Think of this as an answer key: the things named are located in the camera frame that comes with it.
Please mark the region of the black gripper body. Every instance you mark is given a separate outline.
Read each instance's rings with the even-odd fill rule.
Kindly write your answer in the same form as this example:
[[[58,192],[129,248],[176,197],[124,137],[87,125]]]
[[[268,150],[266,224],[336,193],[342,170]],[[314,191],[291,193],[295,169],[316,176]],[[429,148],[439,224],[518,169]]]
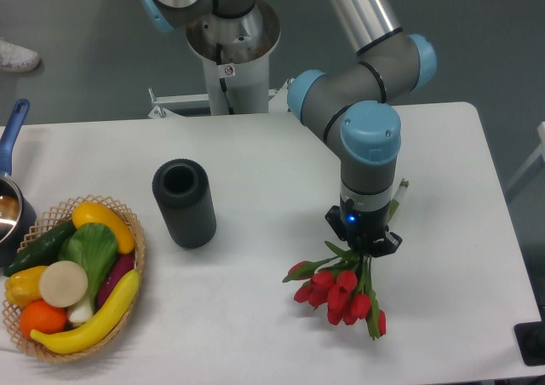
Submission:
[[[368,256],[371,241],[387,231],[389,202],[384,192],[375,195],[341,193],[340,207],[347,216],[347,243],[357,254]]]

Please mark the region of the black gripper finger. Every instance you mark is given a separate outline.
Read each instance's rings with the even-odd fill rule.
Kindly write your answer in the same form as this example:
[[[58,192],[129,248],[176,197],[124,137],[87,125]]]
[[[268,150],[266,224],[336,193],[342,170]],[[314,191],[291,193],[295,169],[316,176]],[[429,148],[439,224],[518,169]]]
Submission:
[[[398,250],[402,242],[403,239],[397,233],[386,231],[380,238],[371,241],[367,252],[371,257],[389,256]]]
[[[347,242],[347,216],[341,210],[341,207],[338,205],[331,206],[324,218],[336,234],[337,238],[343,242]]]

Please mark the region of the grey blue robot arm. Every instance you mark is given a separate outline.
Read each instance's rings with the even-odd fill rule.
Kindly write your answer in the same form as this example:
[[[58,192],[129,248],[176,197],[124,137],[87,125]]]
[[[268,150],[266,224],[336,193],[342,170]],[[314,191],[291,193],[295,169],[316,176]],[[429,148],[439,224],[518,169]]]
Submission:
[[[215,115],[267,112],[269,56],[280,26],[262,0],[141,0],[163,32],[184,27],[201,59]],[[290,111],[341,162],[340,203],[327,222],[359,254],[394,253],[400,236],[387,226],[401,145],[397,96],[428,82],[437,69],[432,44],[404,33],[388,0],[330,0],[357,64],[337,76],[308,70],[288,87]]]

